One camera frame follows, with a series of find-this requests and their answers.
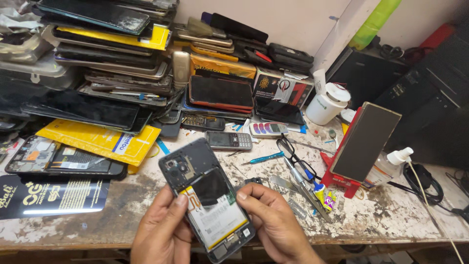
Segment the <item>yellow plastic bag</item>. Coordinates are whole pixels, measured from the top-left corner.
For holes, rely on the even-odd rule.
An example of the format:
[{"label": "yellow plastic bag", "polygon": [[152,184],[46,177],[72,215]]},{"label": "yellow plastic bag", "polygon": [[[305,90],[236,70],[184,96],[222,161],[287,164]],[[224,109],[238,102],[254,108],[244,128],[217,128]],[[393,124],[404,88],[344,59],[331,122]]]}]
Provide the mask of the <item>yellow plastic bag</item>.
[{"label": "yellow plastic bag", "polygon": [[159,128],[147,125],[138,135],[132,135],[89,124],[55,119],[36,135],[139,166],[160,131]]},{"label": "yellow plastic bag", "polygon": [[230,62],[227,60],[192,53],[190,55],[190,74],[195,75],[197,69],[236,75],[249,79],[254,79],[257,72],[256,67],[249,63]]}]

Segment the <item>white cable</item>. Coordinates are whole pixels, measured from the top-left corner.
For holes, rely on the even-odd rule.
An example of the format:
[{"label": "white cable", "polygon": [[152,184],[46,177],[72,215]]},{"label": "white cable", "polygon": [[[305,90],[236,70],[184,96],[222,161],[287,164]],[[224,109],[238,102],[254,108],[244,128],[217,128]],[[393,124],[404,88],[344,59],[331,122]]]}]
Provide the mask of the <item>white cable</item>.
[{"label": "white cable", "polygon": [[424,192],[424,188],[422,187],[422,184],[420,183],[420,180],[417,176],[417,173],[415,172],[414,170],[414,167],[412,167],[412,163],[410,161],[407,161],[407,163],[409,164],[410,168],[412,169],[412,172],[414,173],[415,175],[415,178],[417,178],[417,182],[418,182],[418,185],[420,186],[420,190],[422,191],[422,196],[424,197],[424,200],[425,200],[425,206],[427,207],[427,210],[428,212],[430,213],[430,216],[435,219],[435,221],[438,223],[438,225],[441,227],[441,229],[443,230],[443,233],[445,233],[445,236],[447,238],[449,238],[449,241],[451,242],[451,245],[453,246],[454,250],[456,251],[456,255],[458,255],[458,258],[459,258],[459,261],[461,262],[461,264],[464,264],[464,262],[462,261],[462,258],[461,258],[461,255],[459,255],[459,251],[458,249],[456,248],[453,240],[449,237],[448,233],[446,233],[446,230],[445,230],[445,227],[438,221],[438,218],[436,218],[433,213],[431,212],[431,209],[430,209],[430,206],[428,205],[428,202],[427,202],[427,196],[425,195],[425,192]]}]

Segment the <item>hand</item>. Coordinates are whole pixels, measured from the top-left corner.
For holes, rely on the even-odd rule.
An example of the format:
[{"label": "hand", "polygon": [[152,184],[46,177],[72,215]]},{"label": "hand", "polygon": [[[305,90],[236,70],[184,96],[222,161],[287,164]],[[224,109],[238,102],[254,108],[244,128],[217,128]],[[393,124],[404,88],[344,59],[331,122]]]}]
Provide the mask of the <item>hand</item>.
[{"label": "hand", "polygon": [[138,226],[130,253],[132,264],[188,264],[192,230],[183,221],[186,195],[174,199],[166,184],[156,195]]},{"label": "hand", "polygon": [[249,183],[236,201],[248,214],[267,254],[277,263],[324,263],[312,249],[287,201],[278,192]]}]

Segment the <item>eyeglasses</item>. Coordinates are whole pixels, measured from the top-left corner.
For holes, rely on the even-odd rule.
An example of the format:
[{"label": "eyeglasses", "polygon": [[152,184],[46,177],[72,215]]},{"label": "eyeglasses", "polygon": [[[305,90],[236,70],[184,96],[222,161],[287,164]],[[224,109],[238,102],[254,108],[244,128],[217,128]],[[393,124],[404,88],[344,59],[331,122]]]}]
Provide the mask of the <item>eyeglasses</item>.
[{"label": "eyeglasses", "polygon": [[298,169],[298,171],[301,173],[301,175],[307,179],[308,181],[314,181],[314,178],[318,178],[321,180],[321,177],[319,177],[316,174],[316,171],[311,167],[309,163],[306,161],[300,159],[296,154],[295,154],[295,148],[293,147],[292,143],[285,137],[285,135],[282,133],[282,137],[277,140],[277,147],[279,148],[280,151],[283,151],[285,154],[285,157],[293,164],[293,165],[299,165],[301,169]]}]

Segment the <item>white spray bottle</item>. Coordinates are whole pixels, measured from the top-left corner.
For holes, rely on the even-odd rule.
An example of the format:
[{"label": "white spray bottle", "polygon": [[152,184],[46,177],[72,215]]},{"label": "white spray bottle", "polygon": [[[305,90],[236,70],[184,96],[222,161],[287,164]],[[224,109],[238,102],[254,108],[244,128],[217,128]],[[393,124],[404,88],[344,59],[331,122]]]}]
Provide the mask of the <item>white spray bottle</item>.
[{"label": "white spray bottle", "polygon": [[389,154],[381,152],[362,186],[371,189],[399,177],[402,173],[403,163],[410,160],[409,156],[412,153],[414,151],[411,148],[396,150]]}]

